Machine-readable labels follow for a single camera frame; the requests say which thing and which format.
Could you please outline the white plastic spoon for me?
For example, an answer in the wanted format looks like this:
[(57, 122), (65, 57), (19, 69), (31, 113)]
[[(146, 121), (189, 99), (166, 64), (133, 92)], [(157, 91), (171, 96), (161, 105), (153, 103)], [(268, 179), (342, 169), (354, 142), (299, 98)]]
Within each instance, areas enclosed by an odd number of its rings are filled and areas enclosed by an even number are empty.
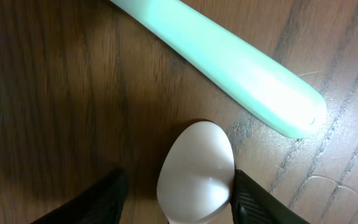
[(157, 182), (157, 200), (169, 223), (208, 223), (227, 206), (234, 154), (226, 133), (199, 121), (175, 140)]

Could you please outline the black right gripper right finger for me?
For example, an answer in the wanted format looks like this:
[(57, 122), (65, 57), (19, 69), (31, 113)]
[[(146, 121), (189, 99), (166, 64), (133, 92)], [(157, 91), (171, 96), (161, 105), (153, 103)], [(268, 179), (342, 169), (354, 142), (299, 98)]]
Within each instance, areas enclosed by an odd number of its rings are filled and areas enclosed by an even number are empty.
[(230, 204), (234, 224), (308, 223), (240, 169), (235, 170)]

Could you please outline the mint green plastic fork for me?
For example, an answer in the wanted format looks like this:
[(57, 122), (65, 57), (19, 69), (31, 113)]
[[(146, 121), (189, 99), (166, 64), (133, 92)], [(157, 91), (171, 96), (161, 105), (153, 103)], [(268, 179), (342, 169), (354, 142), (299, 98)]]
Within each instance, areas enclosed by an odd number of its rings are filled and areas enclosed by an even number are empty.
[(276, 132), (305, 138), (326, 102), (278, 62), (178, 0), (111, 0)]

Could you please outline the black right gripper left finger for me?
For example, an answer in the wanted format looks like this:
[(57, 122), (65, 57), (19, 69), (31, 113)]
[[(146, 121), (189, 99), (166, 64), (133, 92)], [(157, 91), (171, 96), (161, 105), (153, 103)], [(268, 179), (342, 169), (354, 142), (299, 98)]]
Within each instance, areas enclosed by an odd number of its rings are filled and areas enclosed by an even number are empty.
[(76, 198), (42, 216), (34, 223), (119, 223), (127, 190), (125, 171), (114, 170)]

